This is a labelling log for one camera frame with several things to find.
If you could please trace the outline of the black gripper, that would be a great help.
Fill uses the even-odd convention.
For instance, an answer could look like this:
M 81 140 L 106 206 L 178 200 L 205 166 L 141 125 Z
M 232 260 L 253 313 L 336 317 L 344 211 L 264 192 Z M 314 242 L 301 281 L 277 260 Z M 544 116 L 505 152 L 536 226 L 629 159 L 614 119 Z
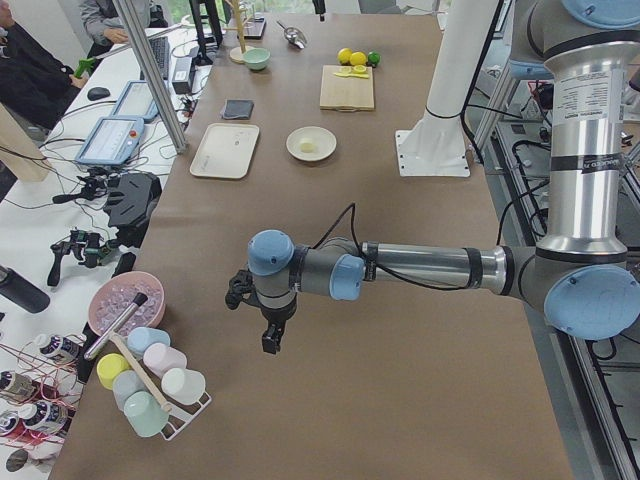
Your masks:
M 262 334 L 262 348 L 265 353 L 277 354 L 281 350 L 281 340 L 286 322 L 296 312 L 296 293 L 289 291 L 280 297 L 261 295 L 253 282 L 249 270 L 239 270 L 230 280 L 225 295 L 226 306 L 235 310 L 241 303 L 258 308 L 268 322 Z

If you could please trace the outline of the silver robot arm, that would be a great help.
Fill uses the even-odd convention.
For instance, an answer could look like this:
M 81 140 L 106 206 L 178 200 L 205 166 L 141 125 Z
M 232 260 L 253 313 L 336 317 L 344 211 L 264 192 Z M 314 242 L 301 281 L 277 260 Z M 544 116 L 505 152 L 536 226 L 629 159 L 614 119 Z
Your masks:
M 268 323 L 262 347 L 272 354 L 299 293 L 354 300 L 378 278 L 440 291 L 484 288 L 522 300 L 568 335 L 618 335 L 639 314 L 639 284 L 615 234 L 622 93 L 638 52 L 635 1 L 517 3 L 512 73 L 554 80 L 548 224 L 534 246 L 480 251 L 330 236 L 305 246 L 265 230 L 250 240 L 247 267 L 230 280 L 226 305 L 261 311 Z

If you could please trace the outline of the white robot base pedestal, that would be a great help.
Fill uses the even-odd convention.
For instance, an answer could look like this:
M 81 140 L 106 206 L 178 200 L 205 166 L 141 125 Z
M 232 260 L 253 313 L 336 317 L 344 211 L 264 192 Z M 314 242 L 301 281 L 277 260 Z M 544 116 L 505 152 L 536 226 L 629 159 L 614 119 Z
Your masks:
M 463 110 L 500 10 L 498 0 L 451 3 L 424 115 L 412 129 L 396 132 L 401 176 L 470 175 L 462 128 Z

